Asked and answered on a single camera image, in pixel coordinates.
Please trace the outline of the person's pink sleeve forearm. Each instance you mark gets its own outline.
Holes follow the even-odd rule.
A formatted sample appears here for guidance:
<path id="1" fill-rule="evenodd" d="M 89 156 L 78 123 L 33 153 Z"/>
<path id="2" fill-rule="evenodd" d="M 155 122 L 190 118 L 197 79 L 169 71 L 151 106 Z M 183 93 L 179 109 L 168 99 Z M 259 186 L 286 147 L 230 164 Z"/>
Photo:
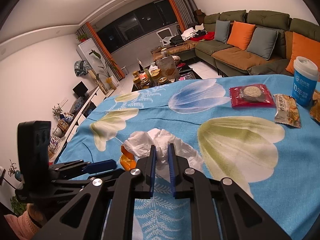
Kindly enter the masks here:
<path id="1" fill-rule="evenodd" d="M 35 204 L 30 203 L 22 215 L 4 215 L 4 219 L 19 239 L 32 239 L 47 223 L 45 215 Z"/>

